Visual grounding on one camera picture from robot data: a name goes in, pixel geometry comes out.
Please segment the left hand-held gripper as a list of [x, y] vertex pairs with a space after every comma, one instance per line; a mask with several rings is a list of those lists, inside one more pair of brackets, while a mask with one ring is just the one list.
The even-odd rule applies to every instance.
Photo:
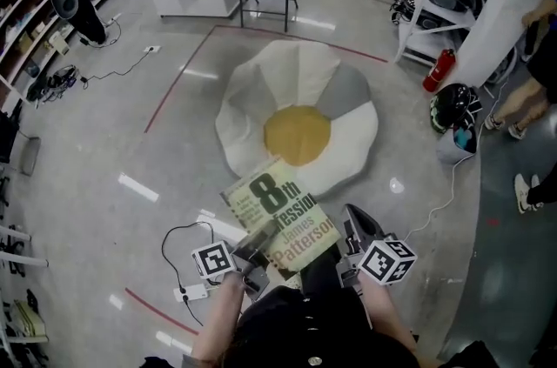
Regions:
[[269, 221], [248, 234], [233, 250], [225, 241], [198, 248], [191, 253], [199, 276], [209, 280], [230, 272], [238, 273], [250, 299], [258, 299], [270, 284], [265, 267], [269, 246], [279, 233], [276, 221]]

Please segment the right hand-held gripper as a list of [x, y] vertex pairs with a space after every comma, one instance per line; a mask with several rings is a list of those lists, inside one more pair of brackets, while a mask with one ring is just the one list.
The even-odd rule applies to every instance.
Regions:
[[392, 233], [384, 233], [368, 213], [346, 204], [346, 246], [348, 252], [337, 264], [343, 287], [355, 286], [360, 272], [378, 284], [400, 282], [417, 260], [413, 250]]

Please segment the beige paperback book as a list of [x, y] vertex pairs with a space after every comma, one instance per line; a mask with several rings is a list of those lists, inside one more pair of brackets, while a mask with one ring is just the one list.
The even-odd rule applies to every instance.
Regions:
[[248, 238], [263, 231], [271, 236], [262, 253], [283, 280], [340, 240], [333, 221], [281, 158], [261, 164], [221, 197]]

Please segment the flower-shaped white floor cushion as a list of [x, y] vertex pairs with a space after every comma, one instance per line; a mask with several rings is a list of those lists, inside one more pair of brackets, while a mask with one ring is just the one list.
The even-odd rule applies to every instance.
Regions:
[[364, 169], [379, 119], [366, 77], [331, 47], [277, 40], [234, 69], [215, 126], [238, 177], [279, 156], [319, 197]]

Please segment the person's left forearm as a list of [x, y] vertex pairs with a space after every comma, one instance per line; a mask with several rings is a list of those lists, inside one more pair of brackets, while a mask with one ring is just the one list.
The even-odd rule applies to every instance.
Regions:
[[232, 342], [245, 295], [243, 276], [229, 272], [218, 288], [212, 309], [191, 351], [199, 368], [214, 368]]

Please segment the person's right forearm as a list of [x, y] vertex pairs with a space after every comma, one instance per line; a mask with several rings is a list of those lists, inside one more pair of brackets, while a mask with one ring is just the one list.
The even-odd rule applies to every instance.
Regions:
[[416, 353], [417, 345], [411, 331], [402, 323], [388, 289], [365, 273], [358, 274], [363, 304], [373, 329], [403, 344]]

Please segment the person's black clothing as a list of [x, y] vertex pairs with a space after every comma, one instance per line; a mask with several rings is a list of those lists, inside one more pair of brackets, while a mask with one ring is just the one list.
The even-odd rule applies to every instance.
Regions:
[[301, 272], [299, 290], [280, 286], [238, 322], [222, 368], [420, 368], [415, 353], [375, 331], [362, 290], [344, 288], [336, 245]]

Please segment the white fabric bag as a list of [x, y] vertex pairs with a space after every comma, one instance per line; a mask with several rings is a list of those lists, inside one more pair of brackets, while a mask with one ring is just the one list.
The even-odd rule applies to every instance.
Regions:
[[436, 155], [440, 162], [454, 165], [473, 156], [477, 151], [478, 139], [474, 127], [453, 126], [439, 139]]

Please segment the black helmet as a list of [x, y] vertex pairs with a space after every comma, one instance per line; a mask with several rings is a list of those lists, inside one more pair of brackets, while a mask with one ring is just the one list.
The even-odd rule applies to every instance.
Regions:
[[475, 89], [464, 84], [449, 84], [430, 101], [430, 122], [438, 133], [457, 127], [470, 129], [483, 107]]

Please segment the red fire extinguisher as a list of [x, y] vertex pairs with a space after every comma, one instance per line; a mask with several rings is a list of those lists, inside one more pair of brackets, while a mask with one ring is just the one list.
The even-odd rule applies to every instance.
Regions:
[[423, 80], [422, 86], [425, 91], [434, 93], [440, 83], [451, 72], [456, 63], [456, 55], [453, 49], [444, 49], [438, 56], [434, 66], [430, 69]]

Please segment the white round device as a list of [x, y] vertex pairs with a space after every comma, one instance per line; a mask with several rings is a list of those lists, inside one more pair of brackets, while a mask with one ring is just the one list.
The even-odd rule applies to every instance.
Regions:
[[501, 61], [498, 67], [493, 71], [493, 73], [486, 80], [487, 84], [499, 84], [501, 81], [508, 78], [508, 76], [513, 72], [518, 58], [517, 48], [514, 46], [506, 55], [506, 57]]

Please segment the yellow-green bag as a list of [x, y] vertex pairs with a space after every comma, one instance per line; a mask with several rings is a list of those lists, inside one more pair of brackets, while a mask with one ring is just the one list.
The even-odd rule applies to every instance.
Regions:
[[10, 314], [16, 328], [25, 337], [44, 337], [46, 335], [44, 321], [27, 302], [15, 300], [10, 307]]

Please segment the black monitor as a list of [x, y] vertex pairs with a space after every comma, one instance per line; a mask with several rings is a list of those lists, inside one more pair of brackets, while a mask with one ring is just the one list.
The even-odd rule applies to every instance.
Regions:
[[8, 164], [19, 125], [6, 113], [0, 111], [0, 164]]

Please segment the black covered stand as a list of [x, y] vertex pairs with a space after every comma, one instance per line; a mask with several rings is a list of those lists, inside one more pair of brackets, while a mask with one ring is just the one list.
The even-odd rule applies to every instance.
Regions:
[[50, 0], [57, 15], [89, 42], [102, 44], [107, 36], [91, 0]]

